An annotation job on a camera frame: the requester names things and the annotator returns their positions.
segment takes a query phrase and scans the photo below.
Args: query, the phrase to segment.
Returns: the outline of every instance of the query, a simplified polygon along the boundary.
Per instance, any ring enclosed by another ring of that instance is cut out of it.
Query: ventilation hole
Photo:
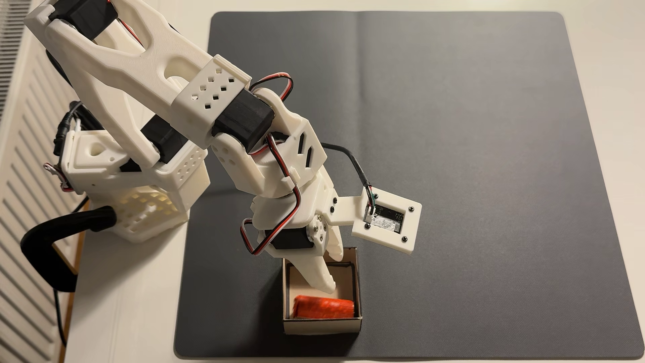
[[[97,156],[98,154],[104,151],[105,151],[105,146],[101,145],[100,143],[93,143],[92,146],[90,147],[90,155],[92,156]]]
[[[304,132],[300,134],[300,143],[298,144],[298,154],[303,153],[303,146],[304,146]]]
[[[307,150],[307,163],[304,164],[305,167],[309,167],[309,163],[312,161],[312,151],[313,147],[310,147],[309,150]]]

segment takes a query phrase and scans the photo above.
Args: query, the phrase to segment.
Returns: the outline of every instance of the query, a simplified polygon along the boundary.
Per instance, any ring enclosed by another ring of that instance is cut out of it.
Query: gray mat
[[[287,107],[423,204],[411,256],[359,247],[358,335],[285,336],[280,260],[248,254],[214,157],[188,226],[181,357],[634,358],[630,287],[564,21],[554,13],[218,13],[209,52],[295,80]],[[272,83],[276,91],[284,83]],[[339,194],[358,195],[329,151]]]

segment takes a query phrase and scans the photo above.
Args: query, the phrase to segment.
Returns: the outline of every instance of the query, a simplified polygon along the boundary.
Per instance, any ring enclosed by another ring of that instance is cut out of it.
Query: white table
[[[224,10],[560,12],[568,29],[641,329],[645,326],[645,1],[148,2],[203,49],[208,44],[211,17]],[[149,115],[141,113],[142,120],[145,116]],[[173,352],[173,341],[185,235],[186,225],[182,225],[140,245],[109,233],[86,237],[66,363],[182,361]]]

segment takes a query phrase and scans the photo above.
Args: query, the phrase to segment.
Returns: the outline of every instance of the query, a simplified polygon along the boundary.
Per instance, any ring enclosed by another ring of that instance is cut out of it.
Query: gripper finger
[[[336,289],[336,282],[322,256],[291,256],[289,262],[314,289],[328,294]]]

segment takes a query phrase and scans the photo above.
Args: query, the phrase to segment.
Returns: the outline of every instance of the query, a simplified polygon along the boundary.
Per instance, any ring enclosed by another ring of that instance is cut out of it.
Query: red black white wire
[[[249,91],[253,92],[253,89],[260,84],[278,78],[286,78],[288,80],[284,91],[280,93],[280,99],[284,101],[287,97],[289,97],[289,94],[291,94],[291,91],[293,90],[293,78],[291,78],[291,76],[289,76],[289,73],[286,72],[273,73],[261,78],[259,81],[255,82],[253,85],[251,85],[251,87],[249,87]]]
[[[284,162],[284,158],[280,154],[280,151],[277,148],[277,144],[275,142],[275,139],[273,138],[273,135],[269,134],[266,136],[266,143],[267,147],[269,150],[271,150],[271,153],[273,154],[275,160],[278,163],[278,166],[280,166],[280,170],[282,170],[283,174],[287,178],[291,178],[291,175],[289,174],[289,169],[286,166],[286,163]],[[289,222],[293,219],[295,214],[298,212],[298,209],[300,208],[300,202],[301,202],[301,194],[300,194],[300,189],[298,189],[298,185],[296,182],[293,180],[293,195],[295,195],[295,207],[293,210],[287,214],[281,221],[278,223],[260,242],[260,244],[256,247],[253,248],[251,246],[251,242],[249,242],[248,237],[246,235],[246,229],[244,229],[244,226],[247,224],[253,223],[252,218],[245,218],[242,221],[242,225],[240,226],[240,234],[242,235],[242,239],[244,240],[244,245],[246,246],[246,249],[253,255],[258,255],[262,253],[264,248],[270,244],[273,239],[284,229],[284,227],[289,224]]]
[[[143,47],[143,43],[141,43],[141,40],[139,40],[139,37],[137,37],[137,34],[134,34],[134,30],[132,30],[132,28],[130,28],[130,26],[127,25],[123,20],[121,20],[119,18],[117,18],[117,20],[119,21],[119,23],[121,23],[123,25],[124,28],[126,28],[126,30],[134,37],[134,39],[136,39],[139,42],[139,44],[141,44],[141,46]]]

